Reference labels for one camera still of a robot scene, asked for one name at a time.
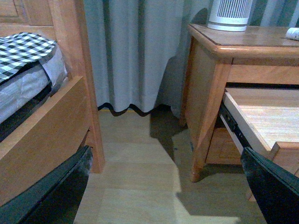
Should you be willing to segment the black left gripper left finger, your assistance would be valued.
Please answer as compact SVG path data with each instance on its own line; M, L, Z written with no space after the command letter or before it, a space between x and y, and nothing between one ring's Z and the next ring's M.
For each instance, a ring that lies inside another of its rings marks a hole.
M85 192L93 154L80 148L37 183L0 208L2 224L72 224Z

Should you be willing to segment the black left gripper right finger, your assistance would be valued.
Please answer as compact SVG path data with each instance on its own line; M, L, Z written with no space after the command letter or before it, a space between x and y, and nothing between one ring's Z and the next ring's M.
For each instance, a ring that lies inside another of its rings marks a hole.
M249 187L268 224L299 222L299 178L245 147L241 164Z

